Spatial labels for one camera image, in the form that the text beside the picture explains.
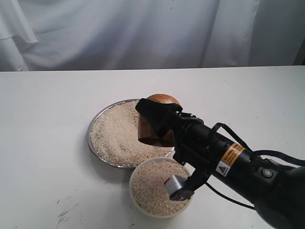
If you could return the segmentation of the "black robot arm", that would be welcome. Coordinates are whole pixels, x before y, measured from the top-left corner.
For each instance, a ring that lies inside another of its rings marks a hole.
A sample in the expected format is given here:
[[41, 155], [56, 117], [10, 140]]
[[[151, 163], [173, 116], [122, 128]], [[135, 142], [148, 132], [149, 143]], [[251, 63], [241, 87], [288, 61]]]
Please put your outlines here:
[[248, 208], [273, 228], [304, 228], [303, 160], [274, 150], [253, 151], [226, 124], [208, 127], [175, 103], [143, 98], [136, 110], [152, 128], [145, 143], [173, 146], [174, 160], [194, 168], [188, 178], [172, 175], [164, 182], [170, 200], [190, 199], [195, 190], [214, 176], [248, 200]]

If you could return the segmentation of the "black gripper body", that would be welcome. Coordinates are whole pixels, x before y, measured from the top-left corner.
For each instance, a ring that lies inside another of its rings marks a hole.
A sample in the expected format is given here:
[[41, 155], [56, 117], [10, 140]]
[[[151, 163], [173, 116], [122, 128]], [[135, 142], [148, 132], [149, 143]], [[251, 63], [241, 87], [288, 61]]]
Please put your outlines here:
[[211, 129], [203, 120], [181, 112], [167, 112], [166, 124], [174, 134], [173, 159], [194, 168], [195, 181], [207, 181], [214, 165], [214, 152], [208, 137]]

